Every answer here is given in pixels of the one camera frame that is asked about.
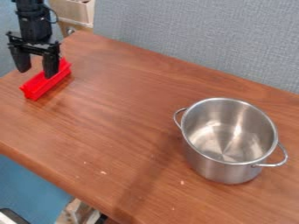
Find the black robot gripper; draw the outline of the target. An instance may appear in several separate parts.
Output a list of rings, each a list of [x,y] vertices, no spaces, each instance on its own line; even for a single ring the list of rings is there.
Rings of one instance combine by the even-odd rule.
[[[31,54],[43,56],[44,77],[50,79],[59,72],[60,42],[52,40],[52,25],[59,19],[52,19],[55,11],[44,0],[12,0],[16,6],[15,14],[19,21],[19,32],[10,31],[8,48],[14,63],[20,73],[31,67]]]

